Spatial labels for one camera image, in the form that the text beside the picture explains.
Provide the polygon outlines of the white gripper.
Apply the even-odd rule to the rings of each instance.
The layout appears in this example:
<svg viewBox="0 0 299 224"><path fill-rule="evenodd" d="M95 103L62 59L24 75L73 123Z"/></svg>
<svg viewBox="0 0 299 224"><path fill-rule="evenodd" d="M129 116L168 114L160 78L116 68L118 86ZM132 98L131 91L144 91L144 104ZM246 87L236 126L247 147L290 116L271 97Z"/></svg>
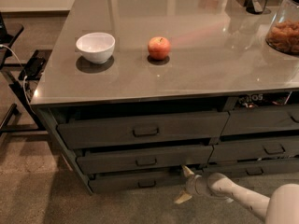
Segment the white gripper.
<svg viewBox="0 0 299 224"><path fill-rule="evenodd" d="M183 174L187 177L186 187L179 196L174 200L175 204L187 202L193 196L208 196L208 188L206 180L200 175L195 175L194 172L186 165L181 166Z"/></svg>

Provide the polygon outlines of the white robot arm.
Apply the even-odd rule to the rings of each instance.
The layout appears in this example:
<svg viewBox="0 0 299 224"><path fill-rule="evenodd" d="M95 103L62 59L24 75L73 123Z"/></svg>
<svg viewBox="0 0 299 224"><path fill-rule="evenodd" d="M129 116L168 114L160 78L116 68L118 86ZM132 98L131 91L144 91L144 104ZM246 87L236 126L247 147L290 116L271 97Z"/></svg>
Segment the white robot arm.
<svg viewBox="0 0 299 224"><path fill-rule="evenodd" d="M271 197L267 197L237 185L221 173L196 175L185 165L182 170L187 180L184 189L175 199L176 204L184 203L193 196L206 195L218 200L235 201L264 224L299 224L298 184L283 185Z"/></svg>

